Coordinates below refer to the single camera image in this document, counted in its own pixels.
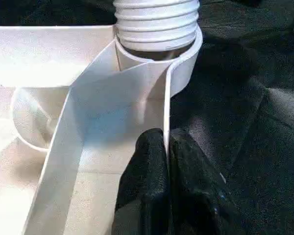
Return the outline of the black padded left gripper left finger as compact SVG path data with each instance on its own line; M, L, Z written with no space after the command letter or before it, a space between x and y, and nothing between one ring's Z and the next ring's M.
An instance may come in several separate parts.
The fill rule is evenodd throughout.
M137 139L121 175L111 227L113 235L165 235L169 228L169 175L163 132Z

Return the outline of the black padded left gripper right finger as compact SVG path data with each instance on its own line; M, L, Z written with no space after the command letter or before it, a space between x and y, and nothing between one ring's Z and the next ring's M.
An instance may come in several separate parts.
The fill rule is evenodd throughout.
M186 131L170 133L172 220L177 235L245 235L220 173Z

